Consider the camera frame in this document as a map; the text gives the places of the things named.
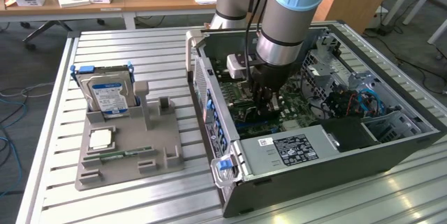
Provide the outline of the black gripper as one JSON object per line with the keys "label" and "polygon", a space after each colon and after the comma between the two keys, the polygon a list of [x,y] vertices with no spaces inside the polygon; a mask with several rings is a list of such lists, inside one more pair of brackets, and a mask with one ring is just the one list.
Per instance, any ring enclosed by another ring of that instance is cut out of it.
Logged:
{"label": "black gripper", "polygon": [[259,64],[252,72],[252,79],[261,88],[279,90],[289,77],[292,65]]}

